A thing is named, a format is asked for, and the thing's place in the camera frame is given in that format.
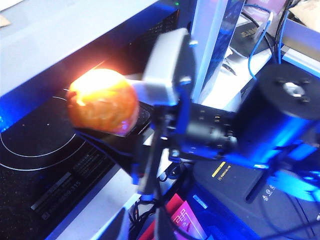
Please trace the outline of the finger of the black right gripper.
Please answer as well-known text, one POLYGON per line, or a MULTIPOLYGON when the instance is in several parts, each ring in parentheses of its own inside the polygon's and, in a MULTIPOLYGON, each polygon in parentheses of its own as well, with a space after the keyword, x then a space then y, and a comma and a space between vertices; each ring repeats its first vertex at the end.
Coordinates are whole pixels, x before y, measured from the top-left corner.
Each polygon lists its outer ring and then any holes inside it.
POLYGON ((149 96, 145 87, 145 81, 142 81, 142 73, 127 74, 124 76, 126 81, 134 88, 140 102, 148 102, 149 96))
POLYGON ((88 128, 74 128, 76 135, 107 155, 133 180, 140 179, 140 136, 118 136, 88 128))

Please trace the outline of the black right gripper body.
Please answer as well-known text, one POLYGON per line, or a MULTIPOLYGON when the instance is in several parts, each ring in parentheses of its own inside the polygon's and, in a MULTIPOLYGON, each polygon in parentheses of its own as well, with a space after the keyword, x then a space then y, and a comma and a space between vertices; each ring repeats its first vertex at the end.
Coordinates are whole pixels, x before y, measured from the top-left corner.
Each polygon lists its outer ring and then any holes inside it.
POLYGON ((232 118, 231 112, 196 103, 155 106, 151 119, 154 134, 137 192, 144 198, 153 197, 164 149, 175 162, 181 154, 212 158, 234 149, 237 138, 232 118))

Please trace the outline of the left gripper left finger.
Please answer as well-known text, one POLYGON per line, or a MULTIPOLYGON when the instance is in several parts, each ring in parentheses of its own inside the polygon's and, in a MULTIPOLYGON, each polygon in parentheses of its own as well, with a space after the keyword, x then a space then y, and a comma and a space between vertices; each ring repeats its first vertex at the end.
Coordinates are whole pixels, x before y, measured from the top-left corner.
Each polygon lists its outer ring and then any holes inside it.
POLYGON ((127 240, 129 237, 129 214, 125 207, 105 223, 96 233, 97 240, 127 240))

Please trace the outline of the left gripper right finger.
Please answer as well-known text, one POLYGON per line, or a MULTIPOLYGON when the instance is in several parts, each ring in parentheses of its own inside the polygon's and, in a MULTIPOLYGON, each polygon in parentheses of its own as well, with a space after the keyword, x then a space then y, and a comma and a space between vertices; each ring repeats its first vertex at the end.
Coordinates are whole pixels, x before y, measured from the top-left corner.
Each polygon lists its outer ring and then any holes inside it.
POLYGON ((155 240, 174 240, 175 239, 172 222, 168 217, 168 213, 166 209, 163 206, 160 206, 156 210, 154 239, 155 240))

